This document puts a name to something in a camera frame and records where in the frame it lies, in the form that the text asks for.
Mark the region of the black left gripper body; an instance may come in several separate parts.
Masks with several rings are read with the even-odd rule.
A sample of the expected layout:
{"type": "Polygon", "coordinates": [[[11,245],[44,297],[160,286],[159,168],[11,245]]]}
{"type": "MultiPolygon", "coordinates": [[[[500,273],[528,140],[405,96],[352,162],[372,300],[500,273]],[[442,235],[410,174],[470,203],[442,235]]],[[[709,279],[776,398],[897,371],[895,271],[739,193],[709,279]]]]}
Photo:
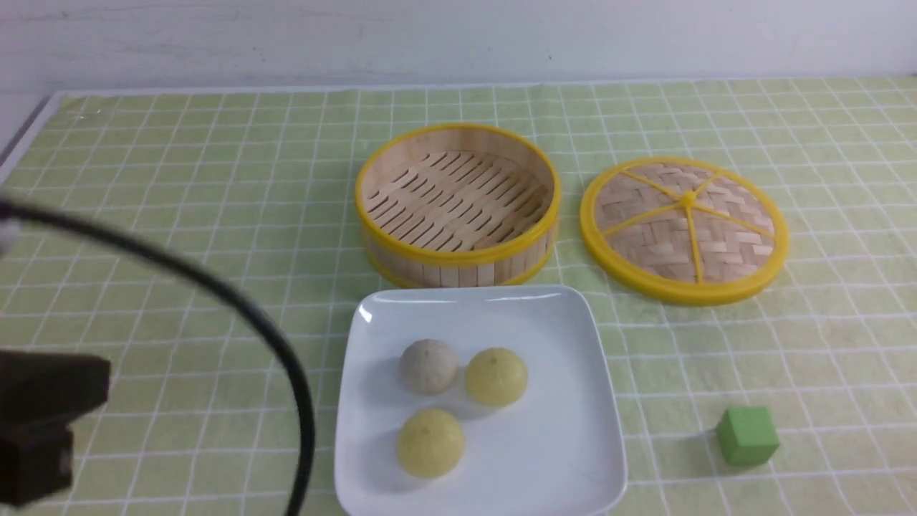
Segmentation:
{"type": "Polygon", "coordinates": [[[82,353],[1,353],[1,503],[26,507],[71,489],[72,424],[109,398],[111,362],[82,353]]]}

